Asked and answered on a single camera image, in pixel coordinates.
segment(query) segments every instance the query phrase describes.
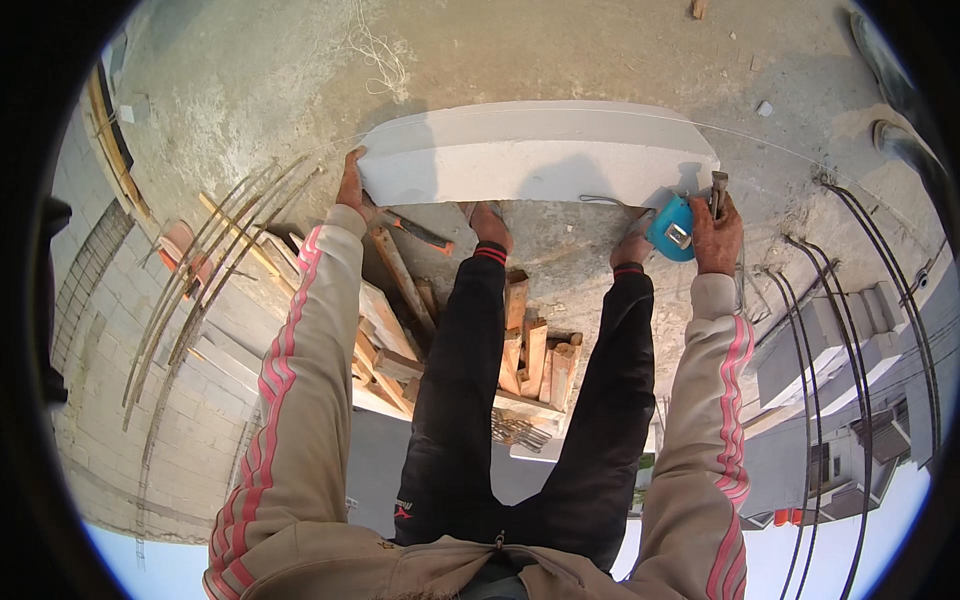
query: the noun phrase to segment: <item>jacket sleeve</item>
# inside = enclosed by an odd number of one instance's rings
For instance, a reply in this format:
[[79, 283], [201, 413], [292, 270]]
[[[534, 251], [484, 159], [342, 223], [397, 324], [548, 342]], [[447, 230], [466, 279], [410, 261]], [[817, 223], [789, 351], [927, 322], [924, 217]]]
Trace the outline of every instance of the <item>jacket sleeve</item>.
[[640, 555], [624, 585], [643, 598], [742, 598], [746, 547], [737, 508], [750, 482], [737, 378], [754, 331], [733, 314], [731, 277], [697, 276], [690, 296], [693, 319], [644, 501]]
[[334, 205], [300, 249], [300, 288], [258, 381], [266, 422], [210, 538], [211, 598], [239, 598], [254, 581], [244, 555], [269, 536], [299, 521], [347, 521], [350, 359], [366, 230], [354, 209]]

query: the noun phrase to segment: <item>beige jacket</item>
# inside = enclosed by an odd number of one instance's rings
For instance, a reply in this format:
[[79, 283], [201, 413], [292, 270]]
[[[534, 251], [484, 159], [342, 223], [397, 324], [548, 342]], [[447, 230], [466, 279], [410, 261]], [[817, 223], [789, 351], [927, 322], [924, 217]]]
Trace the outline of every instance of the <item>beige jacket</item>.
[[[492, 554], [491, 544], [448, 537], [399, 547], [347, 524], [350, 358], [365, 231], [359, 214], [337, 205], [303, 245], [303, 281], [259, 380], [266, 425], [210, 539], [204, 587], [211, 598], [455, 591]], [[508, 543], [507, 552], [536, 560], [520, 572], [531, 600], [743, 596], [746, 552], [735, 506], [749, 483], [737, 377], [753, 330], [732, 315], [730, 277], [698, 276], [690, 292], [693, 320], [632, 577], [618, 584], [583, 557]]]

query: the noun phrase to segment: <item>hand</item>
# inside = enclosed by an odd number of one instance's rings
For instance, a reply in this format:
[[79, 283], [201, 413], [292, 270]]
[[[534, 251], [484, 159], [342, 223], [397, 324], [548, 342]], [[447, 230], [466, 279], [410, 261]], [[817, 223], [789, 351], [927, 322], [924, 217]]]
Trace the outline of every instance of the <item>hand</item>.
[[700, 196], [690, 198], [693, 211], [693, 253], [697, 257], [697, 273], [722, 273], [733, 276], [736, 258], [743, 245], [743, 221], [730, 194], [723, 203], [716, 221], [707, 201]]
[[364, 222], [370, 223], [371, 219], [377, 214], [383, 212], [385, 208], [379, 208], [373, 203], [373, 200], [363, 189], [360, 183], [360, 170], [357, 168], [357, 158], [367, 153], [365, 146], [357, 146], [356, 149], [347, 154], [344, 161], [344, 178], [340, 181], [340, 191], [337, 193], [337, 204], [345, 204], [360, 213]]

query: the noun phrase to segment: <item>window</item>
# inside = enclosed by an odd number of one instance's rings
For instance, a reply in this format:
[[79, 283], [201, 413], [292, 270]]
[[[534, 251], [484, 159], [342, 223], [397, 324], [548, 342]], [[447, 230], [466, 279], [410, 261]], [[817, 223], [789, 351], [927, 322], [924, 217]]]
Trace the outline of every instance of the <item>window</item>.
[[830, 480], [830, 445], [816, 444], [810, 448], [810, 491], [817, 489], [817, 482]]

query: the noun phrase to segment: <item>sky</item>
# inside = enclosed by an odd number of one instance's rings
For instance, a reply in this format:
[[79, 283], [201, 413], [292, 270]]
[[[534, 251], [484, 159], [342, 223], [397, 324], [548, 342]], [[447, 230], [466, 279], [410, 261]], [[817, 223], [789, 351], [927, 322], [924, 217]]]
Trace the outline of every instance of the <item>sky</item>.
[[[917, 470], [913, 463], [897, 468], [883, 503], [868, 515], [867, 536], [851, 600], [862, 598], [882, 574], [920, 510], [929, 483], [930, 476], [926, 469]], [[627, 523], [627, 535], [612, 570], [617, 580], [626, 577], [636, 561], [640, 525], [640, 521]], [[850, 568], [859, 527], [860, 517], [819, 526], [802, 598], [828, 599], [840, 595]], [[205, 546], [147, 541], [144, 545], [147, 568], [141, 571], [136, 567], [136, 542], [133, 538], [92, 525], [86, 528], [133, 600], [206, 598], [200, 584], [206, 568]], [[789, 524], [770, 526], [764, 531], [745, 532], [744, 536], [747, 542], [747, 600], [780, 597], [793, 555], [797, 528]], [[805, 533], [798, 573], [803, 570], [808, 544], [809, 534]], [[794, 581], [799, 579], [799, 574], [795, 575]], [[791, 585], [788, 597], [795, 595], [796, 585]]]

